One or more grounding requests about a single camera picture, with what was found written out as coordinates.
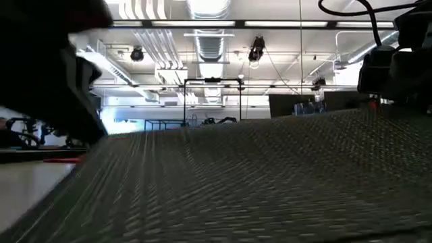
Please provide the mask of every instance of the red object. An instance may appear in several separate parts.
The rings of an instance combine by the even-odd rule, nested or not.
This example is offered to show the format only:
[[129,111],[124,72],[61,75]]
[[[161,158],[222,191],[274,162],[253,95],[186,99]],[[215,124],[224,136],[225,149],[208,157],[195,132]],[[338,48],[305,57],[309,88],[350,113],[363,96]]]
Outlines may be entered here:
[[45,163],[81,163],[81,158],[44,159]]

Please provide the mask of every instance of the gray textured surface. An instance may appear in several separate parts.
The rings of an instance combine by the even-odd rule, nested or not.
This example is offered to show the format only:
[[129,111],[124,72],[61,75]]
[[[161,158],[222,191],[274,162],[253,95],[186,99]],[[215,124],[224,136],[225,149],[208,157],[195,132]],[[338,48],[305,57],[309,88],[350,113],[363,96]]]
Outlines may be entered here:
[[104,138],[0,242],[429,242],[431,118],[388,108]]

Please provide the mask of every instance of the white ceiling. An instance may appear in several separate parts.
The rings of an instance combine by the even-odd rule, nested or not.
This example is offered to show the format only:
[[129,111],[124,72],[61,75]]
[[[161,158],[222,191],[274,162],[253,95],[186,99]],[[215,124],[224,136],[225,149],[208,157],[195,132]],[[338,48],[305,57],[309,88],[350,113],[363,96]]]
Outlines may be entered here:
[[[373,7],[383,7],[402,3],[412,3],[413,0],[369,0]],[[324,5],[337,11],[363,11],[364,7],[355,0],[326,0]],[[302,0],[301,13],[303,20],[336,20],[334,16],[323,13],[317,6],[317,0]],[[118,4],[109,4],[109,8],[115,19],[121,19],[118,14]],[[378,20],[393,20],[404,11],[393,11],[377,14]],[[165,0],[165,13],[171,19],[188,19],[185,1]],[[237,20],[299,20],[300,5],[297,0],[232,0],[230,18]],[[368,20],[368,16],[345,18],[347,20]],[[175,29],[173,33],[175,46],[180,57],[188,68],[188,77],[199,76],[194,39],[184,37],[184,33],[191,30]],[[278,78],[277,71],[289,84],[297,84],[303,78],[309,80],[307,74],[320,66],[326,59],[333,59],[336,52],[335,37],[337,30],[226,30],[235,37],[227,38],[225,77],[236,78],[244,74],[245,80],[265,84],[274,83]],[[139,45],[138,40],[131,30],[111,29],[99,30],[97,38],[101,39],[109,49],[112,59],[117,61],[130,74],[154,74],[155,64],[145,53],[144,60],[135,63],[129,58],[133,46]],[[274,62],[273,67],[267,54],[260,61],[257,70],[248,68],[248,48],[255,36],[264,36],[270,58]],[[339,53],[351,53],[363,45],[373,41],[371,33],[343,33],[339,37]],[[118,51],[125,55],[120,57]],[[240,52],[239,59],[234,51]],[[263,93],[264,90],[254,90],[254,93]],[[117,97],[138,97],[133,91],[122,90],[97,90],[98,94]]]

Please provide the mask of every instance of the ceiling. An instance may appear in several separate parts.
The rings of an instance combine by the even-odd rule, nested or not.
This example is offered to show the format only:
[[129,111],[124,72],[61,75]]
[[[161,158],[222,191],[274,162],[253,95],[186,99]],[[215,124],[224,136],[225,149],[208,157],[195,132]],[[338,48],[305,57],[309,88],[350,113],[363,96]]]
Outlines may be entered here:
[[[412,3],[413,0],[369,0],[373,7]],[[302,20],[339,20],[341,18],[329,16],[323,13],[317,6],[317,0],[232,0],[229,9],[229,18],[233,20],[300,20],[300,3]],[[364,11],[364,7],[355,0],[327,0],[324,5],[336,11]],[[116,20],[121,20],[119,15],[119,3],[108,1],[109,9]],[[392,21],[402,14],[402,11],[378,13],[379,21]],[[165,14],[168,19],[189,19],[186,9],[186,1],[165,0]],[[368,20],[368,16],[345,18],[345,20]],[[185,33],[193,33],[193,30],[172,29],[175,48],[182,63],[187,67],[189,78],[199,78],[200,70],[197,64],[196,47],[194,38],[185,37]],[[367,43],[373,41],[370,32],[340,33],[339,30],[226,30],[226,34],[234,37],[225,38],[226,52],[224,64],[224,78],[237,78],[244,75],[246,84],[283,84],[279,75],[288,84],[299,84],[301,80],[306,83],[317,77],[317,74],[309,74],[323,65],[335,59],[336,52],[352,53]],[[92,37],[101,40],[107,47],[107,55],[121,66],[131,76],[148,74],[139,84],[157,84],[151,76],[155,73],[155,63],[144,51],[144,60],[133,62],[130,53],[134,46],[140,42],[130,29],[97,30],[91,33]],[[251,42],[256,36],[263,36],[267,51],[265,51],[260,66],[257,69],[249,68],[248,51]],[[336,48],[335,38],[338,36],[339,46]],[[113,76],[104,73],[101,80],[95,84],[118,84]],[[327,84],[333,84],[332,76],[326,76]],[[264,94],[267,89],[250,89],[250,95]],[[288,89],[272,89],[270,93],[290,92]],[[140,97],[133,90],[120,88],[96,88],[94,93],[103,97]],[[223,94],[236,93],[236,89],[226,89]],[[163,96],[176,96],[174,90],[164,93]]]

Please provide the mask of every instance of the mesh surface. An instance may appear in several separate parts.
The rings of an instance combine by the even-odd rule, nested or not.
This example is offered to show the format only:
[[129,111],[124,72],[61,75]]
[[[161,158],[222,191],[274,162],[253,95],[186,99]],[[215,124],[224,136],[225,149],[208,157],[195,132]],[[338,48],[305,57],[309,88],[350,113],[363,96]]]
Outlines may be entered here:
[[393,107],[112,136],[0,242],[429,242],[431,141]]

